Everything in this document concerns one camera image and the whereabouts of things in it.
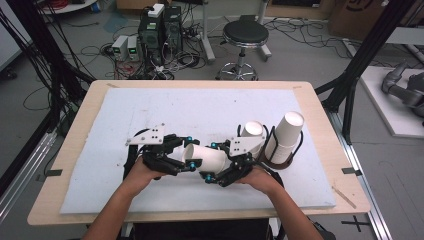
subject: human hand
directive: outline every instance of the human hand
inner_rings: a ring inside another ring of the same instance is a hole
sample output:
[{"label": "human hand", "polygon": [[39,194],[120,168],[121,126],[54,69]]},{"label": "human hand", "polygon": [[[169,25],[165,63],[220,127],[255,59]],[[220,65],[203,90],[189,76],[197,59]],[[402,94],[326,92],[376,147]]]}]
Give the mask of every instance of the human hand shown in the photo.
[{"label": "human hand", "polygon": [[142,157],[139,157],[118,190],[134,198],[149,185],[152,179],[165,175],[165,173],[150,170],[144,165]]},{"label": "human hand", "polygon": [[253,167],[252,171],[246,177],[238,180],[237,183],[247,183],[266,195],[281,188],[280,184],[260,167]]}]

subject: white foam board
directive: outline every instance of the white foam board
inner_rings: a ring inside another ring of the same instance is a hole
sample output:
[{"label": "white foam board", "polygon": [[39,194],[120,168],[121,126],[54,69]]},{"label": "white foam board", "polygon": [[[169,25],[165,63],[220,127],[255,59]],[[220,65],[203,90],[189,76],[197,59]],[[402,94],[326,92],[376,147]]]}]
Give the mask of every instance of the white foam board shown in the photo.
[{"label": "white foam board", "polygon": [[[122,181],[127,138],[165,123],[167,134],[192,136],[201,145],[236,136],[251,120],[270,129],[288,111],[301,113],[291,90],[110,89],[74,168],[61,213],[97,213]],[[333,207],[335,199],[310,137],[293,164],[279,170],[287,191],[300,207]],[[181,159],[183,147],[171,157]],[[269,209],[262,193],[244,184],[222,188],[206,184],[198,173],[166,176],[137,196],[130,212]]]},{"label": "white foam board", "polygon": [[[381,91],[384,77],[392,70],[393,68],[368,67],[362,74],[361,82],[393,136],[424,138],[424,118],[415,115],[399,98]],[[423,70],[406,69],[397,85],[406,88],[409,77],[421,72]]]}]

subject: black metal frame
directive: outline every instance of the black metal frame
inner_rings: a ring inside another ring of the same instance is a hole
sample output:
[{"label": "black metal frame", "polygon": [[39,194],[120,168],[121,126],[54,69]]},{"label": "black metal frame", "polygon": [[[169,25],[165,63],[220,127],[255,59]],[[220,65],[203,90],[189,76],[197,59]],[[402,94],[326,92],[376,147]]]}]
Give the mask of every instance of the black metal frame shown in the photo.
[{"label": "black metal frame", "polygon": [[338,78],[315,89],[317,95],[333,89],[328,98],[322,101],[323,107],[330,112],[338,112],[340,104],[346,98],[342,135],[349,145],[352,144],[350,128],[356,84],[414,2],[414,0],[391,0],[346,70]]}]

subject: human arm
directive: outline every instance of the human arm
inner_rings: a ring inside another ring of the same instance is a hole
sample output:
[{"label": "human arm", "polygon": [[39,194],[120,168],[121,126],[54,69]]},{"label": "human arm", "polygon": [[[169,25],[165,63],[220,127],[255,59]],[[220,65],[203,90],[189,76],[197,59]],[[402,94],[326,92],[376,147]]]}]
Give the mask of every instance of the human arm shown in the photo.
[{"label": "human arm", "polygon": [[133,198],[146,188],[153,178],[164,175],[146,167],[141,157],[137,159],[128,176],[110,197],[83,239],[116,239]]},{"label": "human arm", "polygon": [[281,185],[261,168],[253,170],[239,183],[247,183],[266,194],[290,240],[322,239],[316,228]]}]

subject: white cylindrical object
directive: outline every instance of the white cylindrical object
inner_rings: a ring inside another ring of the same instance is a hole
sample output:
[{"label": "white cylindrical object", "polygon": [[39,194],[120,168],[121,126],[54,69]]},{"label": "white cylindrical object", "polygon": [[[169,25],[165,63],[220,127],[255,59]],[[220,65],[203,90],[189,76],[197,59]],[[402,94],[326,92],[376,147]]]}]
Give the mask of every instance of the white cylindrical object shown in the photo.
[{"label": "white cylindrical object", "polygon": [[257,137],[262,136],[263,126],[260,122],[250,121],[244,125],[243,131],[241,132],[242,137]]},{"label": "white cylindrical object", "polygon": [[304,121],[302,114],[298,112],[286,113],[280,124],[275,128],[278,144],[285,147],[296,144]]},{"label": "white cylindrical object", "polygon": [[303,123],[304,118],[300,113],[286,113],[280,124],[278,124],[278,126],[275,128],[275,136],[278,140],[278,146],[275,150],[274,156],[272,156],[272,152],[274,151],[277,143],[274,137],[271,136],[268,141],[268,145],[265,148],[266,158],[275,164],[284,163],[296,145],[300,131],[303,127]]},{"label": "white cylindrical object", "polygon": [[285,147],[280,144],[278,144],[277,149],[275,150],[274,156],[272,156],[272,152],[275,148],[275,140],[273,137],[268,142],[268,145],[265,148],[265,156],[267,159],[270,159],[272,163],[275,164],[281,164],[284,163],[287,158],[290,156],[290,153],[292,152],[294,145],[290,147]]},{"label": "white cylindrical object", "polygon": [[[262,134],[263,126],[260,122],[257,121],[247,122],[246,125],[244,125],[243,131],[241,132],[242,137],[257,137],[262,136]],[[258,157],[261,147],[261,145],[258,145],[257,147],[250,150],[250,153],[252,153],[252,157]]]},{"label": "white cylindrical object", "polygon": [[197,168],[200,172],[213,172],[215,174],[222,171],[227,160],[224,151],[209,147],[203,147],[190,143],[184,149],[183,162],[186,159],[202,159],[202,165]]}]

